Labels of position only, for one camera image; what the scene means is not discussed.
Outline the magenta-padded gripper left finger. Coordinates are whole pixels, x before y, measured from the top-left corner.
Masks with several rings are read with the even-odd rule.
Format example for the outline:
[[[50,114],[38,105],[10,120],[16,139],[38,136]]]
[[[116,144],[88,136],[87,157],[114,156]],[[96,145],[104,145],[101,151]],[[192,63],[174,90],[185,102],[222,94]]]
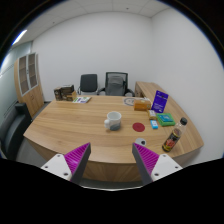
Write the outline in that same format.
[[[91,144],[86,143],[67,154],[56,154],[42,169],[79,185],[90,154]]]

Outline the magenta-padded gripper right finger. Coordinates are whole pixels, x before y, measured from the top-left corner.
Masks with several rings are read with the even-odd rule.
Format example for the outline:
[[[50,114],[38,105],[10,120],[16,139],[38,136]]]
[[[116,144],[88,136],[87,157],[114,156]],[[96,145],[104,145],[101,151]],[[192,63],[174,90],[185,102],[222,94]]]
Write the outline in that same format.
[[[143,185],[147,185],[182,169],[168,154],[160,154],[134,143],[132,154],[141,176]]]

